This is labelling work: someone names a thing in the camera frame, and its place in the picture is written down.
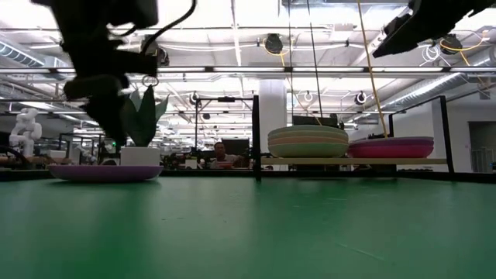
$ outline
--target black cable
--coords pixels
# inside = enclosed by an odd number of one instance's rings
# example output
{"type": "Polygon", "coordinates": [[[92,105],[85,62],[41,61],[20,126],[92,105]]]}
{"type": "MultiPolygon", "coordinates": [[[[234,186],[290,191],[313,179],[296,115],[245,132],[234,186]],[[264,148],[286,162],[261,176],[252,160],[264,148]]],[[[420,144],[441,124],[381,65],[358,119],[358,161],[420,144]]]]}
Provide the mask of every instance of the black cable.
{"type": "Polygon", "coordinates": [[[134,33],[135,31],[137,31],[137,30],[138,30],[138,28],[136,28],[136,26],[133,26],[131,29],[129,29],[129,30],[127,30],[127,31],[125,31],[125,32],[124,32],[124,33],[122,33],[122,34],[115,34],[114,32],[112,32],[112,31],[110,31],[110,30],[109,30],[108,32],[109,32],[110,34],[112,34],[112,36],[116,36],[116,37],[118,37],[118,38],[123,38],[123,37],[125,37],[125,36],[129,36],[129,35],[133,34],[133,33],[134,33]]]}
{"type": "Polygon", "coordinates": [[[293,42],[291,42],[291,1],[288,1],[288,26],[289,26],[289,67],[291,67],[290,79],[291,83],[291,123],[293,123],[293,117],[295,116],[295,92],[293,91],[293,53],[292,46],[293,42]]]}
{"type": "Polygon", "coordinates": [[[143,46],[143,49],[141,50],[141,54],[146,54],[146,51],[148,50],[148,48],[150,47],[150,45],[158,38],[160,37],[162,34],[164,34],[167,30],[175,27],[177,24],[183,22],[184,20],[186,20],[188,17],[190,17],[193,12],[196,10],[196,4],[197,4],[197,0],[192,0],[191,1],[191,7],[190,9],[182,16],[180,17],[179,19],[176,19],[174,20],[172,23],[168,24],[167,26],[165,26],[164,28],[158,30],[155,34],[153,34],[148,40],[147,42],[145,43],[145,45],[143,46]]]}
{"type": "Polygon", "coordinates": [[[308,8],[308,17],[310,19],[310,35],[312,35],[313,60],[314,60],[314,64],[315,64],[315,77],[317,78],[317,94],[319,95],[320,117],[324,118],[324,115],[322,113],[322,101],[320,99],[319,71],[317,68],[317,56],[315,54],[315,41],[313,39],[312,16],[310,15],[310,1],[309,0],[307,0],[307,8],[308,8]]]}

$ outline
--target person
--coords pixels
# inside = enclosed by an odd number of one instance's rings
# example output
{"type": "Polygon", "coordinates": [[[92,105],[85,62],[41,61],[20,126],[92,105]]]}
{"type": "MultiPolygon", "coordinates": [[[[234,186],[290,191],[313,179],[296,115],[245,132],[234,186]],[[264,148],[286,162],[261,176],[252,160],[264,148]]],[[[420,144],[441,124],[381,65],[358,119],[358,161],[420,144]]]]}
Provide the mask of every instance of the person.
{"type": "Polygon", "coordinates": [[[241,156],[226,154],[226,147],[222,142],[214,145],[214,151],[215,159],[210,163],[210,168],[222,167],[220,163],[232,163],[234,165],[243,159],[241,156]]]}

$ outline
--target green leaves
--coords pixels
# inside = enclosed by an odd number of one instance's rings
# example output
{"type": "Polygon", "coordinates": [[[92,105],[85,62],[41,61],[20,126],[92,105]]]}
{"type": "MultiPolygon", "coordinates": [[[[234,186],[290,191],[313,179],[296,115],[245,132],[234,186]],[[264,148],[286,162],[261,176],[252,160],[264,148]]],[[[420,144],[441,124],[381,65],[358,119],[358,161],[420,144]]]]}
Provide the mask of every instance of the green leaves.
{"type": "Polygon", "coordinates": [[[149,86],[140,99],[138,91],[134,91],[122,107],[122,127],[133,139],[136,146],[148,146],[155,137],[158,119],[167,110],[169,97],[155,106],[153,87],[149,86]]]}

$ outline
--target ceiling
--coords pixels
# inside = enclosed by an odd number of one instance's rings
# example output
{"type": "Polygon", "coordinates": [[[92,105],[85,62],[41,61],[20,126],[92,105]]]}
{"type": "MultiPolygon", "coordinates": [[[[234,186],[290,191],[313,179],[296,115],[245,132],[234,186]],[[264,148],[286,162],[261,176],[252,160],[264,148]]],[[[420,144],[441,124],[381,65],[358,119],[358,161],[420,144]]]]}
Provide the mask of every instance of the ceiling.
{"type": "MultiPolygon", "coordinates": [[[[295,2],[291,9],[291,20],[288,20],[287,2],[284,2],[286,5],[281,5],[277,0],[201,0],[189,19],[167,31],[157,42],[168,52],[170,65],[175,67],[280,67],[282,65],[311,67],[315,64],[320,67],[367,66],[360,17],[354,2],[343,0],[340,3],[323,5],[322,2],[312,1],[315,5],[311,7],[311,17],[308,16],[306,5],[296,5],[295,2]],[[312,18],[312,29],[310,29],[310,18],[312,18]],[[267,53],[263,48],[263,41],[268,33],[280,34],[287,51],[291,38],[291,53],[283,57],[267,53]]],[[[126,37],[123,48],[138,51],[144,35],[155,33],[158,28],[179,18],[191,4],[189,1],[168,0],[159,0],[158,3],[160,23],[126,37]]],[[[363,24],[370,52],[384,38],[381,32],[384,25],[404,12],[405,6],[406,1],[379,0],[363,5],[363,24]]],[[[487,9],[473,18],[463,19],[456,25],[453,33],[464,47],[477,45],[481,41],[482,31],[488,31],[480,47],[465,52],[469,59],[475,53],[491,46],[493,40],[496,40],[496,33],[491,27],[495,16],[496,9],[487,9]]],[[[123,33],[130,27],[118,26],[113,32],[123,33]]],[[[71,66],[70,59],[58,46],[61,36],[50,10],[32,5],[28,0],[0,2],[0,41],[14,43],[35,57],[56,57],[71,66]]],[[[428,47],[371,60],[375,67],[430,67],[460,62],[462,62],[460,55],[438,55],[436,50],[430,50],[428,47]]],[[[0,57],[0,67],[25,66],[9,58],[0,57]]],[[[44,98],[50,96],[58,98],[57,96],[62,95],[62,85],[65,82],[36,74],[10,74],[8,78],[46,92],[44,98]]],[[[172,112],[192,110],[188,98],[193,92],[203,98],[225,95],[250,97],[252,94],[258,94],[259,80],[268,76],[188,74],[187,78],[184,78],[182,74],[164,74],[162,78],[167,82],[161,82],[155,88],[155,92],[158,98],[170,95],[169,111],[172,112]]],[[[322,109],[351,109],[355,106],[353,99],[356,93],[360,91],[369,95],[372,93],[368,77],[321,77],[316,80],[315,77],[308,75],[295,75],[292,92],[289,77],[285,80],[288,94],[293,93],[297,96],[301,106],[309,110],[319,107],[318,102],[314,101],[316,98],[312,98],[310,102],[305,100],[306,94],[316,96],[317,82],[322,94],[322,109]]],[[[145,87],[139,82],[139,78],[134,81],[136,83],[133,83],[133,87],[128,91],[138,88],[143,92],[145,87]]],[[[379,98],[386,99],[416,81],[419,79],[414,76],[388,76],[376,78],[375,84],[379,98]]],[[[246,114],[231,115],[229,118],[225,115],[213,115],[209,121],[204,120],[202,125],[208,128],[210,127],[206,124],[208,122],[249,124],[249,107],[250,104],[241,102],[228,105],[212,103],[208,109],[244,110],[246,114]]],[[[161,123],[167,128],[194,127],[188,121],[184,116],[166,115],[161,123]]]]}

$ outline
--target shelf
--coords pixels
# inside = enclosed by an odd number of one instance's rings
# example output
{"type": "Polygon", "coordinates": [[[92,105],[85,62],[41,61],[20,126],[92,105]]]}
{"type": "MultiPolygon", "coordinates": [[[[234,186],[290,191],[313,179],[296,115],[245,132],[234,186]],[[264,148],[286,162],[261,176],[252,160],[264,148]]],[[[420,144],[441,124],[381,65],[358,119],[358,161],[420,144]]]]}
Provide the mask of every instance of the shelf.
{"type": "Polygon", "coordinates": [[[359,158],[262,158],[262,164],[286,165],[286,164],[307,164],[307,165],[440,165],[447,164],[446,159],[359,159],[359,158]]]}

